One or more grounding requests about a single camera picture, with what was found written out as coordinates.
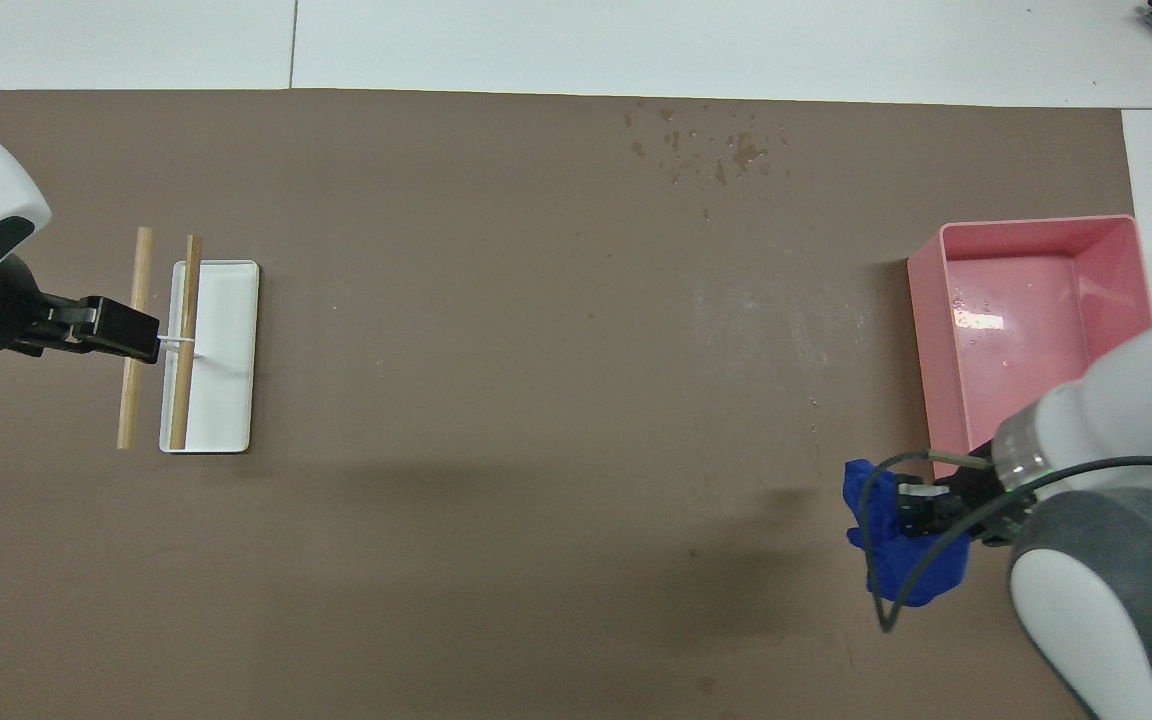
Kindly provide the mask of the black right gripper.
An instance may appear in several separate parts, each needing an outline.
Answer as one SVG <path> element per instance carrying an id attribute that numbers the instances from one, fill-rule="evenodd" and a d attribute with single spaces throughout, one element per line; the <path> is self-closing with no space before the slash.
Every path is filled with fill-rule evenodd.
<path id="1" fill-rule="evenodd" d="M 1037 503 L 1033 497 L 1010 498 L 995 471 L 975 468 L 958 468 L 952 473 L 952 488 L 935 483 L 897 480 L 895 493 L 897 529 L 901 537 L 909 539 L 943 536 L 965 518 L 965 511 L 937 510 L 954 493 L 968 511 L 1005 498 L 1007 502 L 1000 509 L 984 516 L 969 530 L 973 541 L 984 546 L 1011 546 Z"/>

